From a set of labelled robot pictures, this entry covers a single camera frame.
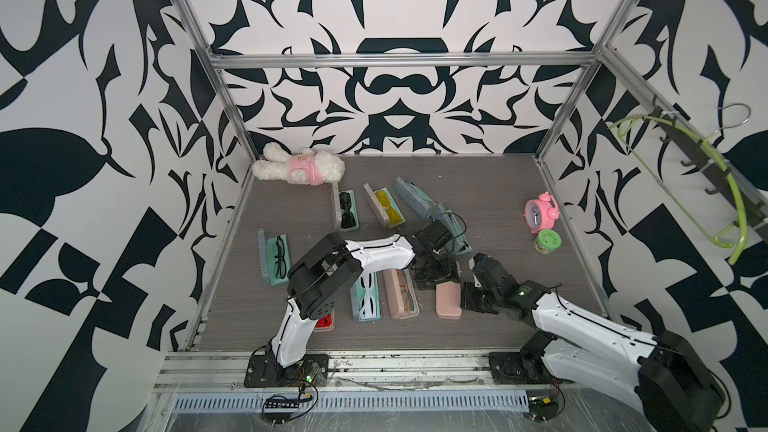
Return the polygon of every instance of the clock face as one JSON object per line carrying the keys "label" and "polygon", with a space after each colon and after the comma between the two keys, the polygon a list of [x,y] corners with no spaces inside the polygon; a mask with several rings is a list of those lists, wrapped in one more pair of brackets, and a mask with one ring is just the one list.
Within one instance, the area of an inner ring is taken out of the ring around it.
{"label": "clock face", "polygon": [[542,227],[542,210],[535,202],[529,202],[525,206],[525,221],[531,229]]}

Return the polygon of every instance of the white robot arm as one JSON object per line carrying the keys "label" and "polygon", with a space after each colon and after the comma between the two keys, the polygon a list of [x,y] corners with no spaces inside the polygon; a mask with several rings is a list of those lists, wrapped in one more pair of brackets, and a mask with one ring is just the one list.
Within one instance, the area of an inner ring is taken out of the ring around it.
{"label": "white robot arm", "polygon": [[557,378],[596,389],[644,414],[658,432],[710,430],[724,392],[682,337],[635,331],[562,299],[556,288],[519,284],[487,255],[476,254],[470,265],[479,287],[462,284],[462,308],[503,310],[539,330],[520,354],[507,354],[507,370],[536,382]]}
{"label": "white robot arm", "polygon": [[[346,252],[342,251],[341,254],[348,254],[350,260],[359,263],[360,274],[375,274],[388,268],[406,268],[416,256],[408,239],[399,234],[364,242],[348,240],[344,247]],[[337,265],[331,264],[326,273],[334,273],[334,268],[337,268]],[[328,303],[327,313],[329,314],[335,306],[335,301]],[[296,298],[288,299],[288,308],[280,330],[271,341],[272,350],[276,351],[277,363],[281,367],[289,367],[304,357],[306,342],[310,340],[319,318],[311,318],[306,314],[303,317]]]}
{"label": "white robot arm", "polygon": [[[317,320],[335,308],[338,293],[349,290],[361,274],[411,268],[447,280],[437,251],[450,239],[439,221],[415,235],[365,242],[325,236],[288,272],[287,310],[267,344],[267,365],[284,378],[305,357]],[[644,414],[659,432],[711,428],[724,392],[682,337],[630,330],[562,299],[556,288],[517,283],[487,255],[476,254],[470,266],[475,282],[462,284],[462,308],[504,311],[538,329],[519,354],[507,354],[514,363],[502,365],[523,370],[523,379],[536,383],[563,379],[599,390]]]}

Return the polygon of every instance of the sunglasses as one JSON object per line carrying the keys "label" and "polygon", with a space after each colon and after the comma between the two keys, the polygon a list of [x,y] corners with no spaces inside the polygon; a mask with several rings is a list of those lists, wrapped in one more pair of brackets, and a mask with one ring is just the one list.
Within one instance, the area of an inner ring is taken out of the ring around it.
{"label": "sunglasses", "polygon": [[352,197],[349,192],[342,192],[339,194],[339,202],[341,203],[341,228],[352,228],[357,225],[355,221],[355,214],[352,214]]}
{"label": "sunglasses", "polygon": [[376,275],[374,273],[364,273],[360,275],[360,287],[366,292],[360,301],[360,319],[368,320],[376,318],[378,315],[376,301],[373,300],[373,281]]}
{"label": "sunglasses", "polygon": [[392,207],[392,203],[389,201],[389,197],[387,196],[386,192],[379,190],[374,192],[374,195],[379,199],[379,203],[382,205],[382,207],[384,207],[387,217],[389,217],[389,224],[391,226],[402,222],[402,216],[400,216],[397,210]]}
{"label": "sunglasses", "polygon": [[400,295],[402,296],[403,308],[406,312],[414,312],[413,303],[411,303],[411,294],[408,289],[408,278],[406,271],[397,270],[397,281],[400,284]]}
{"label": "sunglasses", "polygon": [[277,269],[277,277],[278,278],[285,278],[286,277],[286,251],[285,251],[285,244],[283,243],[283,238],[281,236],[277,236],[275,240],[275,246],[277,246],[277,255],[275,255],[275,268]]}

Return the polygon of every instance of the green hanger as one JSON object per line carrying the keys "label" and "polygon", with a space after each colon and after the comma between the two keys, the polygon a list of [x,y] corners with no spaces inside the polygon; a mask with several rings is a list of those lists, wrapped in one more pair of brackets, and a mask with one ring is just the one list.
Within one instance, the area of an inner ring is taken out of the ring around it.
{"label": "green hanger", "polygon": [[[727,107],[734,106],[734,105],[743,105],[743,106],[745,106],[748,109],[748,111],[750,112],[750,115],[751,115],[752,111],[751,111],[750,107],[747,106],[746,104],[741,104],[741,103],[739,103],[739,104],[735,104],[735,103],[729,104],[729,105],[727,105],[725,107],[721,107],[720,109],[725,109]],[[744,119],[742,121],[742,123],[740,123],[740,124],[738,124],[736,126],[740,126],[741,124],[746,122],[746,120],[748,120],[749,118],[750,118],[750,116],[747,116],[747,118]],[[736,204],[736,214],[738,216],[738,224],[739,224],[739,241],[736,244],[736,249],[731,254],[731,256],[728,258],[728,263],[729,264],[731,264],[731,265],[735,264],[736,261],[739,260],[739,256],[741,255],[742,251],[744,250],[744,247],[746,247],[746,235],[747,235],[748,231],[747,231],[747,225],[746,225],[746,210],[744,209],[744,200],[741,197],[741,190],[739,190],[739,187],[736,184],[736,180],[734,180],[734,178],[733,178],[732,171],[728,168],[728,165],[723,160],[722,155],[717,151],[717,149],[715,149],[709,143],[709,139],[711,139],[712,136],[714,136],[714,134],[717,133],[718,131],[722,131],[723,129],[731,129],[731,128],[736,127],[736,126],[721,127],[718,130],[715,130],[714,132],[712,132],[706,139],[702,139],[701,136],[696,134],[696,132],[688,129],[687,127],[683,127],[681,124],[679,124],[677,122],[672,122],[671,120],[662,119],[660,117],[654,117],[654,116],[625,117],[625,118],[623,118],[621,120],[617,120],[616,122],[614,122],[614,124],[612,126],[609,127],[609,129],[614,129],[614,128],[617,129],[617,135],[618,135],[619,140],[621,140],[627,146],[628,150],[634,154],[634,156],[640,161],[640,163],[643,165],[643,167],[646,170],[648,170],[648,172],[653,176],[653,178],[656,180],[656,182],[659,184],[659,186],[667,193],[667,195],[669,197],[672,198],[672,200],[675,201],[677,206],[680,207],[680,209],[685,213],[685,215],[688,216],[688,218],[699,228],[699,230],[702,231],[702,233],[706,236],[706,238],[708,238],[710,240],[710,242],[715,244],[717,247],[722,247],[722,248],[732,248],[734,246],[733,243],[725,242],[725,241],[723,241],[721,239],[723,237],[723,235],[725,235],[729,230],[731,230],[734,227],[734,223],[731,223],[730,225],[725,227],[722,231],[720,231],[716,235],[711,235],[711,234],[708,233],[708,231],[701,224],[698,223],[698,221],[694,218],[694,216],[692,216],[690,214],[690,212],[688,212],[686,210],[686,208],[683,207],[683,205],[680,203],[680,201],[677,200],[677,197],[675,197],[674,194],[669,190],[669,188],[667,188],[667,186],[664,184],[664,182],[662,182],[661,178],[659,178],[648,167],[648,164],[646,164],[645,161],[642,158],[640,158],[640,155],[629,145],[629,143],[626,140],[624,140],[624,138],[629,133],[629,130],[631,130],[632,127],[634,127],[634,125],[638,122],[638,120],[651,120],[653,122],[658,122],[658,123],[662,123],[662,124],[665,124],[665,125],[668,125],[668,126],[672,126],[675,129],[680,130],[681,132],[685,133],[691,139],[693,139],[693,140],[695,140],[697,142],[700,141],[700,146],[704,150],[706,155],[709,158],[711,158],[714,161],[715,164],[717,164],[717,166],[720,168],[720,170],[722,170],[724,172],[727,171],[726,180],[728,181],[728,186],[730,187],[731,194],[733,194],[733,196],[734,196],[734,203]],[[619,127],[619,124],[621,124],[623,122],[629,122],[630,123],[629,127],[625,128],[624,130],[622,130]]]}

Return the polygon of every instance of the white plush bunny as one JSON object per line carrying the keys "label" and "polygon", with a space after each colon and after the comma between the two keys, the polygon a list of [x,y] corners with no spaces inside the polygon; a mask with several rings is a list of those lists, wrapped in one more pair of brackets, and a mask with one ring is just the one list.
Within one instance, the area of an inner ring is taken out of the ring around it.
{"label": "white plush bunny", "polygon": [[264,146],[262,157],[254,163],[254,175],[259,180],[319,186],[344,177],[344,161],[322,150],[315,154],[312,149],[303,149],[300,155],[292,156],[277,142],[270,142]]}

